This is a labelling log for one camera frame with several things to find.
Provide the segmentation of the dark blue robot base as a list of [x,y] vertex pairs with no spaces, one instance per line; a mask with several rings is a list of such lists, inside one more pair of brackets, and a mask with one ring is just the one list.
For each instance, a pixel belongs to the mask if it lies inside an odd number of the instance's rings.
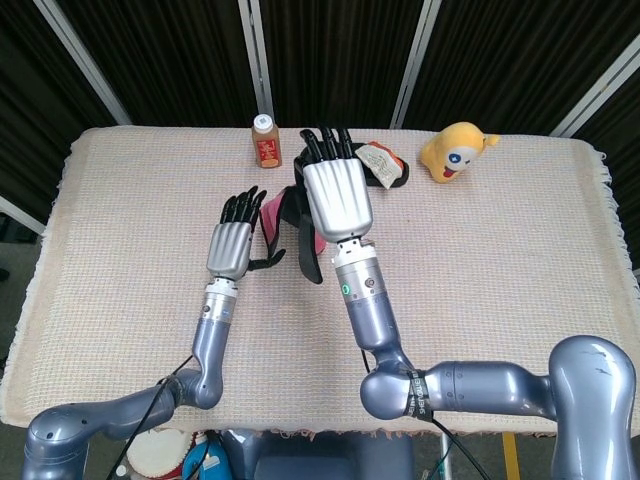
[[384,430],[221,432],[234,480],[415,480],[412,438]]

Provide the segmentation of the brown juice bottle red label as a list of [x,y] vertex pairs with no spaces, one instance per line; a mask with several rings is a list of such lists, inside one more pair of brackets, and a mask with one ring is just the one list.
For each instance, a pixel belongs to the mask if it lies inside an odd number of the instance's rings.
[[261,168],[277,168],[282,163],[279,130],[268,114],[259,114],[253,120],[252,140],[257,164]]

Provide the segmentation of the pink towel with black trim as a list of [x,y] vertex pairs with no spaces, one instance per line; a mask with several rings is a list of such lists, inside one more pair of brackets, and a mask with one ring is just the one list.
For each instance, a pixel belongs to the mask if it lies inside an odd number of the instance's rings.
[[312,220],[302,170],[313,162],[309,149],[305,147],[294,160],[295,184],[285,187],[260,209],[259,219],[267,246],[267,258],[255,260],[260,268],[271,268],[284,257],[286,250],[278,248],[280,227],[283,222],[297,229],[298,265],[303,276],[314,284],[321,284],[323,276],[318,256],[327,242],[319,235]]

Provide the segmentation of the yellow plush toy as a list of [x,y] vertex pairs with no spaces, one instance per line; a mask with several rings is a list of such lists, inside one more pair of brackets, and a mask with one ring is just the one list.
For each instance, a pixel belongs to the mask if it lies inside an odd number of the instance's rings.
[[422,147],[420,162],[435,182],[449,183],[500,139],[497,134],[482,132],[473,123],[457,122],[444,128]]

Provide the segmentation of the metal table leg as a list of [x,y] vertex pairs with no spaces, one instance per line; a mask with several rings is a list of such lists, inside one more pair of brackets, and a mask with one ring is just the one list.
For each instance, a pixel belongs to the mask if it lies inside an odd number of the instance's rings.
[[451,453],[451,441],[446,434],[442,434],[440,438],[440,446],[441,446],[441,463],[438,467],[438,475],[439,480],[451,480],[451,462],[450,462],[450,453]]

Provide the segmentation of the white round drum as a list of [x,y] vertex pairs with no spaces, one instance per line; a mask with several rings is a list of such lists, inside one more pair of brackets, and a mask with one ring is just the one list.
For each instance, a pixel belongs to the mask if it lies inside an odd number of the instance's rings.
[[133,470],[150,480],[182,480],[183,462],[194,435],[176,429],[149,430],[136,436],[126,458]]

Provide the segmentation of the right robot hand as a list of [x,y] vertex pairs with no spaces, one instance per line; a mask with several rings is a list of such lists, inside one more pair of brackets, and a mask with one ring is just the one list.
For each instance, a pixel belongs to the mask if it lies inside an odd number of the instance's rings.
[[306,148],[295,168],[306,192],[316,231],[331,243],[366,235],[373,224],[362,162],[349,131],[322,127],[300,131]]

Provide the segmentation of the white metal frame post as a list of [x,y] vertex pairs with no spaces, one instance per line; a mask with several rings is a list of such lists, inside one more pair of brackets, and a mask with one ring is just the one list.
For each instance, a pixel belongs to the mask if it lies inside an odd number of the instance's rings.
[[275,118],[260,0],[237,0],[259,114]]
[[554,127],[550,132],[550,136],[572,137],[639,69],[640,33],[635,36]]
[[133,121],[57,0],[32,0],[117,125]]
[[403,127],[441,4],[442,0],[423,0],[391,117],[390,129],[401,129]]
[[37,235],[42,235],[46,226],[24,210],[0,195],[0,212],[8,215]]

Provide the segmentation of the blue plastic object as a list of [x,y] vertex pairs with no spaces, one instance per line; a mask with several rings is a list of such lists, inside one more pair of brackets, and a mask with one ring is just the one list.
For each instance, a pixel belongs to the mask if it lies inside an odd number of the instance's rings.
[[216,432],[196,435],[195,445],[183,461],[181,476],[182,480],[233,480],[228,455]]

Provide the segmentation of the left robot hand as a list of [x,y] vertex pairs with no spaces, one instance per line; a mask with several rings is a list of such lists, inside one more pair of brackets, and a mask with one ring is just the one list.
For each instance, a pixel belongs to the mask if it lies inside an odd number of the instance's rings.
[[247,271],[272,268],[286,250],[268,248],[263,259],[251,259],[253,235],[267,194],[257,185],[229,197],[221,211],[210,242],[207,269],[214,278],[240,280]]

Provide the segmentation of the beige woven tablecloth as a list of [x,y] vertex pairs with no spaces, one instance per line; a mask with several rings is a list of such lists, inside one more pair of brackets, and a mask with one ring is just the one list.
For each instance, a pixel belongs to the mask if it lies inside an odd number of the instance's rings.
[[[426,131],[355,130],[410,166],[407,183],[374,187],[369,238],[404,351],[442,361],[500,360],[543,375],[562,339],[619,345],[639,378],[640,291],[601,154],[572,139],[505,135],[459,178],[434,182],[419,164]],[[5,376],[0,420],[118,398],[186,362],[209,280],[206,261],[225,201],[251,186],[294,181],[304,143],[280,133],[283,164],[256,163],[248,129],[112,127],[72,145],[44,233]],[[284,225],[282,261],[238,285],[223,394],[208,411],[178,409],[181,430],[420,431],[380,421],[359,389],[368,361],[352,333],[328,246],[323,282],[298,265]]]

